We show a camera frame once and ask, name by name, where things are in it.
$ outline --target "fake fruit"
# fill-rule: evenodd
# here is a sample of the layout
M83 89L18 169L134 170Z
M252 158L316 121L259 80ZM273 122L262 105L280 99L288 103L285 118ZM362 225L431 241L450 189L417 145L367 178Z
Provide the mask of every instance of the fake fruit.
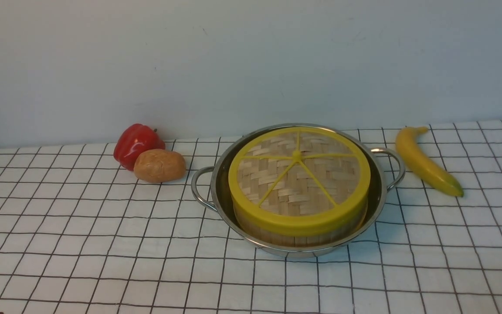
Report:
M156 130L146 125L135 123L128 127L119 138L113 157L119 164L129 171L133 171L137 157L149 149L165 149L164 141L160 139Z
M139 155L133 172L149 183L181 179L185 175L185 158L175 151L151 149Z
M434 163L417 145L417 137L426 127L405 127L396 136L396 151L406 166L434 189L450 196L464 196L464 190L452 174Z

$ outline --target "yellow center knob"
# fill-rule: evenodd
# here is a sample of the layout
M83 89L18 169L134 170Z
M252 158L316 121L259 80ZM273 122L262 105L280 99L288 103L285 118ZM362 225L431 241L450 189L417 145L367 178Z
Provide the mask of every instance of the yellow center knob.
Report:
M301 161L301 151L299 151L299 150L293 151L292 159L293 159L293 161L296 161L296 162Z

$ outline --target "bamboo steamer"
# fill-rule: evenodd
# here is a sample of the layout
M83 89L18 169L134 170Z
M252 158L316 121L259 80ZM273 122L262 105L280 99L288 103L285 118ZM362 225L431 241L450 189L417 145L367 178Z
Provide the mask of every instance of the bamboo steamer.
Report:
M322 245L363 221L369 163L333 131L288 127L256 137L233 159L228 183L241 228L265 242Z

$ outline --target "pot handle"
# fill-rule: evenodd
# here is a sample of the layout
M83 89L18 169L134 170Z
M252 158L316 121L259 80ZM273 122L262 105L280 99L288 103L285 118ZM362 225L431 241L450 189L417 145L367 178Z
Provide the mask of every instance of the pot handle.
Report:
M214 171L214 167L204 167L204 168L197 170L197 172L195 172L195 174L193 175L193 178L191 179L191 192L193 193L193 196L199 202L199 204L203 205L204 207L206 207L208 209L212 209L213 211L217 212L218 210L216 209L214 204L207 201L207 199L205 199L204 197L202 197L199 194L199 191L197 190L197 180L199 179L199 177L205 173L209 173L212 171Z
M385 154L388 155L392 158L394 158L398 162L398 177L394 179L389 185L387 185L387 191L390 191L391 189L395 188L402 179L404 179L404 175L406 174L406 165L404 165L404 161L402 161L402 158L396 153L396 151L388 148L374 148L371 149L371 152L373 154Z

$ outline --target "table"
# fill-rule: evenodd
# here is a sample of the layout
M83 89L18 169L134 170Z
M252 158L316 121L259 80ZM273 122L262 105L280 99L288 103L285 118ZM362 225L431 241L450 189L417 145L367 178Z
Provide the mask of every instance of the table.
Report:
M430 127L420 146L465 196L408 172L364 234L307 260L256 249L193 198L195 170L239 137L167 143L189 170L162 185L120 169L113 143L0 149L0 312L502 314L502 121ZM393 149L398 129L345 132Z

